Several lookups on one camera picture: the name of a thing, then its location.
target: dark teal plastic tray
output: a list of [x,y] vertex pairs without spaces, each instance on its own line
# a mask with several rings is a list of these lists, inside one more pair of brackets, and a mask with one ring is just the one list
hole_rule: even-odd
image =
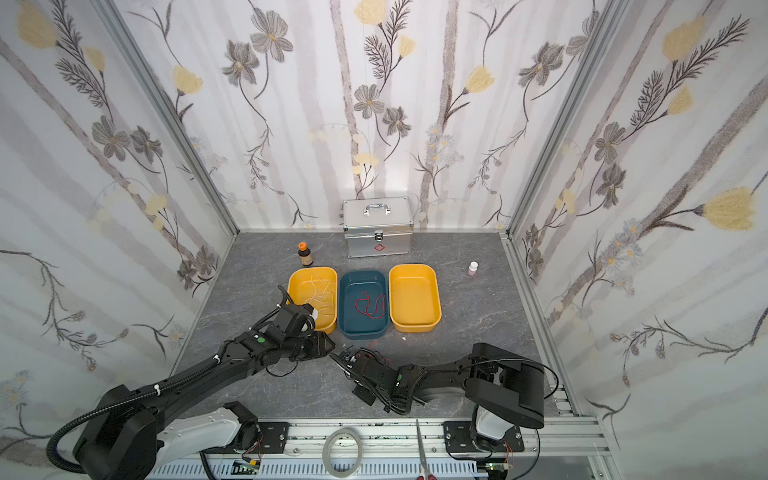
[[[368,301],[366,293],[371,296],[371,304],[368,308],[374,316],[379,316],[382,312],[382,301],[379,300],[378,310],[374,312],[373,303],[384,294],[383,309],[384,314],[381,318],[372,319],[355,308],[355,302],[359,299],[357,306],[365,311]],[[346,273],[339,281],[339,318],[336,325],[344,336],[351,340],[377,339],[384,335],[389,326],[389,292],[386,289],[386,277],[383,273],[376,270],[359,270]]]

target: floral wallpaper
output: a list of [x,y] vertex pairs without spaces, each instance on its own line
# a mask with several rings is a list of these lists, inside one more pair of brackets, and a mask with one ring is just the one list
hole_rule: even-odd
[[91,4],[0,12],[0,469],[44,478],[61,425],[170,372],[231,235]]
[[513,232],[624,478],[768,467],[766,20],[632,2]]
[[241,228],[505,229],[605,2],[116,3]]

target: red wire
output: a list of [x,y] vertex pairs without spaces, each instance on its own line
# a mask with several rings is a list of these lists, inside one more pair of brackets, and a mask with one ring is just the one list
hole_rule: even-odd
[[[366,295],[366,298],[358,298],[357,300],[355,300],[355,310],[357,310],[358,313],[361,313],[372,320],[380,319],[381,317],[383,317],[384,309],[386,307],[386,304],[385,304],[386,298],[384,297],[384,294],[382,293],[381,295],[376,297],[376,301],[373,303],[374,309],[371,313],[368,313],[368,308],[371,307],[371,296],[365,291],[363,291],[363,293]],[[373,316],[374,314],[376,314],[376,312],[379,311],[379,299],[382,299],[382,312],[379,316]],[[364,312],[357,306],[357,303],[363,300],[368,300],[368,304],[366,305],[366,310]]]

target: gray tabletop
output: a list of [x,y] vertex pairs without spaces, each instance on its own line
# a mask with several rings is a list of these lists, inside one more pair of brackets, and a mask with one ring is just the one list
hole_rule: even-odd
[[[540,360],[525,318],[507,258],[497,233],[414,233],[409,255],[347,258],[341,233],[241,233],[219,274],[203,315],[188,340],[177,371],[212,356],[222,341],[251,326],[280,300],[276,286],[301,267],[296,245],[307,242],[313,266],[331,266],[339,278],[351,270],[379,270],[385,275],[400,263],[426,263],[435,269],[442,319],[428,333],[402,333],[389,327],[375,344],[397,367],[407,363],[435,365],[467,355],[472,344],[486,342]],[[479,263],[475,277],[469,262]],[[336,350],[354,342],[336,329]],[[370,340],[356,346],[368,346]],[[283,359],[270,367],[283,373],[293,364]],[[262,372],[221,389],[183,416],[215,410],[225,402],[240,401],[260,418],[371,418],[395,415],[380,403],[368,406],[352,394],[349,381],[331,359],[301,362],[284,378]],[[467,417],[474,403],[466,399],[438,399],[414,405],[413,416]],[[546,411],[553,415],[554,404]]]

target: clear tape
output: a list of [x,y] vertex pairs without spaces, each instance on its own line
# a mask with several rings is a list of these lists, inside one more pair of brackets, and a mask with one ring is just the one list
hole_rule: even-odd
[[[331,447],[336,440],[343,436],[350,437],[357,444],[357,460],[355,460],[355,465],[352,465],[352,468],[343,472],[339,472],[333,467],[333,465],[331,465]],[[326,443],[323,445],[323,466],[326,467],[326,470],[331,476],[336,478],[349,477],[357,472],[357,469],[360,468],[360,463],[362,463],[362,443],[360,442],[360,437],[357,436],[357,434],[351,429],[336,430],[326,439]]]

